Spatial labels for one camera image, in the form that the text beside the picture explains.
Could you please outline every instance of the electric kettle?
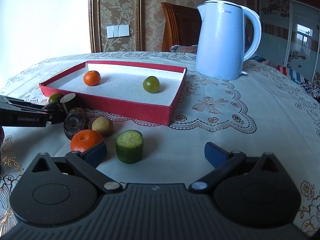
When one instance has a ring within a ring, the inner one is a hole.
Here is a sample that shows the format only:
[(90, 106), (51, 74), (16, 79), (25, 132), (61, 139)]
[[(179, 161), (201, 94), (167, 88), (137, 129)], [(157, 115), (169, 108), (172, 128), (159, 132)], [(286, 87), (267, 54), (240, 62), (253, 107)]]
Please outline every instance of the electric kettle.
[[(235, 3), (209, 0), (198, 7), (202, 25), (196, 56), (196, 70), (206, 76), (235, 80), (242, 64), (257, 50), (261, 39), (260, 18), (251, 9)], [(245, 17), (252, 22), (254, 36), (244, 52)]]

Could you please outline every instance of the blue gripper pad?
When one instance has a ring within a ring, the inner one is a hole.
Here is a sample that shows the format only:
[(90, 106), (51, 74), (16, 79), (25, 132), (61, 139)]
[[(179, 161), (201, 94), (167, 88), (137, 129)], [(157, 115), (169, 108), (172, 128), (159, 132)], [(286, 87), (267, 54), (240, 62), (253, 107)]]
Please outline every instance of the blue gripper pad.
[(215, 169), (219, 168), (228, 161), (228, 155), (230, 155), (230, 153), (213, 144), (212, 142), (207, 142), (204, 147), (204, 156), (207, 161), (213, 167), (215, 167)]

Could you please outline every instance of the orange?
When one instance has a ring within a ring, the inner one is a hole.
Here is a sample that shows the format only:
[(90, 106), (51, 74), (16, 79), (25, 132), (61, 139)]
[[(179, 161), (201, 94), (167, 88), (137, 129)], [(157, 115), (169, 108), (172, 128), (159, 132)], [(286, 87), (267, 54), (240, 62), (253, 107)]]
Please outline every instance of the orange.
[(94, 130), (82, 130), (76, 133), (71, 139), (71, 151), (84, 152), (90, 147), (103, 141), (101, 134)]
[(88, 86), (98, 85), (101, 80), (101, 76), (98, 71), (90, 70), (83, 76), (83, 82)]

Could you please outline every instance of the chair backrest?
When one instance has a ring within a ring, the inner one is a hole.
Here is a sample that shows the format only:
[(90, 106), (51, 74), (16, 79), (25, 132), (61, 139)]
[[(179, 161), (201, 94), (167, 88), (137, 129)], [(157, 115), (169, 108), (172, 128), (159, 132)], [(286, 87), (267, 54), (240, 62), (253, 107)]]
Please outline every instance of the chair backrest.
[(170, 52), (173, 45), (198, 44), (201, 17), (198, 9), (162, 2), (165, 16), (162, 51)]

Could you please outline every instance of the tablecloth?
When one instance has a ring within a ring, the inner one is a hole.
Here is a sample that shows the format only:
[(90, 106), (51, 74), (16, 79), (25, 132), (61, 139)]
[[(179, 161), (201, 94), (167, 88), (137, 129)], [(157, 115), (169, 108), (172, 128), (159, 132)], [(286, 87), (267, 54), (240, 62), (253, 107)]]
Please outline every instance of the tablecloth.
[[(247, 75), (235, 81), (215, 80), (195, 71), (188, 53), (110, 52), (48, 59), (8, 80), (0, 94), (45, 105), (39, 83), (80, 62), (95, 59), (139, 61), (188, 68), (178, 106), (169, 127), (88, 109), (89, 116), (107, 116), (114, 133), (106, 138), (108, 157), (98, 170), (119, 182), (179, 183), (188, 186), (214, 168), (204, 157), (211, 141), (227, 151), (248, 156), (273, 152), (301, 192), (294, 221), (307, 235), (320, 223), (320, 105), (276, 69), (253, 60)], [(143, 159), (121, 163), (115, 138), (122, 131), (144, 135)], [(9, 198), (23, 171), (39, 152), (64, 156), (70, 150), (62, 124), (45, 128), (4, 127), (0, 173), (0, 235), (17, 224)]]

